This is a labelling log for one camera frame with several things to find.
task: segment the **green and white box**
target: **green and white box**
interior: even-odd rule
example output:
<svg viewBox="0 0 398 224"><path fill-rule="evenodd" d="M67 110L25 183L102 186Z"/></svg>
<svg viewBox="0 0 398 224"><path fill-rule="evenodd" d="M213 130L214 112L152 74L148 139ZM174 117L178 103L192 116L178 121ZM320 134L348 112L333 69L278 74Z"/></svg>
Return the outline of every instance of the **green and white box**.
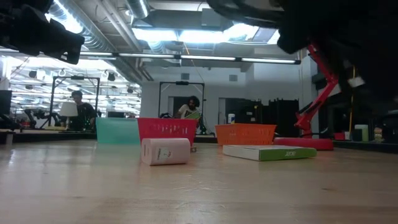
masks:
<svg viewBox="0 0 398 224"><path fill-rule="evenodd" d="M223 146L223 154L255 161L301 159L317 156L317 150L295 146Z"/></svg>

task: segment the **monitor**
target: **monitor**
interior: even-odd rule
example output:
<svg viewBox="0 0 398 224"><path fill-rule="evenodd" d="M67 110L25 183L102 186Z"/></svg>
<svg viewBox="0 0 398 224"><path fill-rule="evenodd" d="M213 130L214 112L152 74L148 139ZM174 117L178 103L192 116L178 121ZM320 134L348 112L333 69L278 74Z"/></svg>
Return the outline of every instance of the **monitor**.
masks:
<svg viewBox="0 0 398 224"><path fill-rule="evenodd" d="M109 111L108 112L109 118L126 118L124 112L117 112L117 111Z"/></svg>

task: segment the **laboratory room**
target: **laboratory room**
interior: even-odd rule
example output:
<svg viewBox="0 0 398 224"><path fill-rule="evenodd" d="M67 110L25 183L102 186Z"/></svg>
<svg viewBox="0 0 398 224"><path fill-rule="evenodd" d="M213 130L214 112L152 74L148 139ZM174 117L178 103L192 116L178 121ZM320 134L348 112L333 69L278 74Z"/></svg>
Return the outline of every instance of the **laboratory room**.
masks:
<svg viewBox="0 0 398 224"><path fill-rule="evenodd" d="M398 223L397 1L2 1L0 223Z"/></svg>

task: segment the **white lamp shade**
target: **white lamp shade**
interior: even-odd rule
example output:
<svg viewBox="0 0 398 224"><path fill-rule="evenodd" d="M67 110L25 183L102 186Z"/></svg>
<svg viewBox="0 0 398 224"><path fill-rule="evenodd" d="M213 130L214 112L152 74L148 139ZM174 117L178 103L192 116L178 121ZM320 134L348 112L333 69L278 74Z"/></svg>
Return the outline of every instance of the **white lamp shade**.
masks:
<svg viewBox="0 0 398 224"><path fill-rule="evenodd" d="M76 103L64 102L62 103L61 116L78 116Z"/></svg>

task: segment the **metal frame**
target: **metal frame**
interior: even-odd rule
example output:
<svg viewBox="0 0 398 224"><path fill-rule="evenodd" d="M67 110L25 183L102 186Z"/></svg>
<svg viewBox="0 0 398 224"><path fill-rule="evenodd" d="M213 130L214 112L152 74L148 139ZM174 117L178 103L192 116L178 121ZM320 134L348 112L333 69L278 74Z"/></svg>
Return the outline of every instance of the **metal frame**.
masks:
<svg viewBox="0 0 398 224"><path fill-rule="evenodd" d="M176 85L178 85L178 83L179 82L160 82L159 83L159 103L158 103L158 105L157 105L157 116L159 117L160 116L160 99L161 99L161 96L162 96L162 85L163 84L176 84ZM204 109L204 104L205 104L205 84L204 83L190 83L190 82L186 82L186 83L188 83L187 85L201 85L201 87L202 87L202 92L201 92L201 100L202 100L202 103L201 103L201 113L202 113L202 116L203 116L203 114L204 114L204 111L203 111L203 109Z"/></svg>
<svg viewBox="0 0 398 224"><path fill-rule="evenodd" d="M329 72L331 70L326 66L325 61L320 55L320 52L317 51L316 45L310 44L308 46L308 50L310 51L313 60L318 64L319 69L324 74L327 85L313 102L296 113L298 121L294 124L294 126L303 130L303 138L312 138L311 120L315 113L318 112L319 108L325 103L325 100L329 97L331 91L338 84L338 75Z"/></svg>
<svg viewBox="0 0 398 224"><path fill-rule="evenodd" d="M61 78L61 82L56 84L55 81ZM71 80L84 80L84 79L92 79L92 80L97 80L97 91L96 91L96 97L95 97L95 111L98 109L98 95L100 93L100 78L93 78L93 77L76 77L76 76L71 76L71 77L60 77L60 76L54 76L52 80L52 89L51 89L51 101L50 101L50 118L49 118L49 126L51 125L51 118L52 118L52 109L53 109L53 103L54 103L54 91L59 84L61 84L64 80L67 78L70 78Z"/></svg>

